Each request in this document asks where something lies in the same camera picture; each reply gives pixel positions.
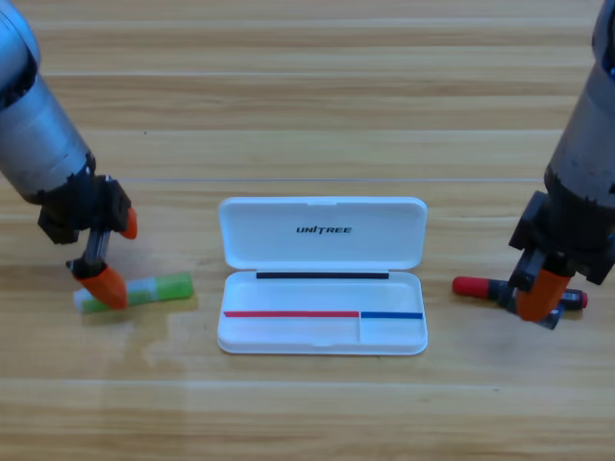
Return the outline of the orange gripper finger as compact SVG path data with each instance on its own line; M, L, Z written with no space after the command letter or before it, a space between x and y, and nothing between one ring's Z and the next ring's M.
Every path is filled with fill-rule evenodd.
M137 237L137 234L138 234L137 214L132 207L128 209L126 229L120 232L120 234L126 239L136 239Z
M77 264L71 274L83 286L73 294L78 310L120 310L128 306L126 283L107 263Z
M542 321L557 308L571 278L542 269L529 292L517 290L517 315L524 321Z

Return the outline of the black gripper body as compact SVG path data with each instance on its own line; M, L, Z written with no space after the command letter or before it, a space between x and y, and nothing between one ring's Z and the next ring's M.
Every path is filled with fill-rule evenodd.
M110 233L126 229L131 200L118 181L96 176L89 167L70 176L61 187L38 194L41 209L38 225L55 244L68 245L89 231L81 257L68 261L71 271L77 264L106 263Z
M563 186L536 191L509 245L522 256L508 283L529 292L542 269L560 277L576 273L600 285L614 265L614 210Z

